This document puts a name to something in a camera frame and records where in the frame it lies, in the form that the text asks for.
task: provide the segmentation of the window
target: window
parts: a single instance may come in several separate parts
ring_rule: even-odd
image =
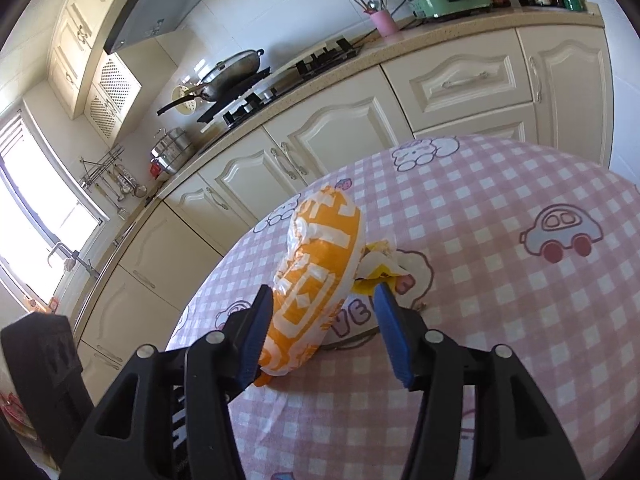
[[[102,219],[58,174],[20,110],[0,129],[0,212],[0,266],[12,285],[48,303],[64,275],[63,254],[50,265],[48,254],[61,241],[80,250]]]

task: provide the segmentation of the wok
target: wok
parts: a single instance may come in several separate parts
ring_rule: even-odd
[[[167,110],[181,103],[193,101],[197,97],[210,103],[222,99],[227,91],[258,72],[260,56],[263,54],[263,49],[243,50],[224,61],[220,61],[211,72],[189,91],[188,95],[160,108],[158,115],[164,114]]]

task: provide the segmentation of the utensil rack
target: utensil rack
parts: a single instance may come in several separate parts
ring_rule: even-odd
[[[80,178],[79,183],[82,189],[90,190],[91,186],[95,184],[111,166],[114,166],[117,161],[122,161],[120,158],[122,152],[124,152],[124,148],[120,144],[116,144],[103,155],[98,162],[84,160],[84,157],[81,156],[80,162],[82,166],[84,166],[84,175]]]

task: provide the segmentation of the orange plastic bag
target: orange plastic bag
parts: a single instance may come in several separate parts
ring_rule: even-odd
[[[341,190],[324,187],[300,204],[274,278],[264,373],[255,384],[299,368],[318,350],[353,286],[364,235],[362,212]]]

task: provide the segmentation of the screw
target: screw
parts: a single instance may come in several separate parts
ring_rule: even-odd
[[[136,350],[136,355],[141,359],[148,359],[156,353],[156,349],[151,345],[142,345]]]
[[[495,347],[495,354],[503,359],[508,359],[513,355],[513,350],[507,345],[498,345]]]
[[[220,330],[214,330],[213,332],[209,332],[205,339],[210,345],[219,345],[225,340],[225,335],[220,332]]]
[[[444,341],[444,336],[442,332],[438,332],[437,330],[429,330],[425,335],[424,339],[427,343],[442,343]]]

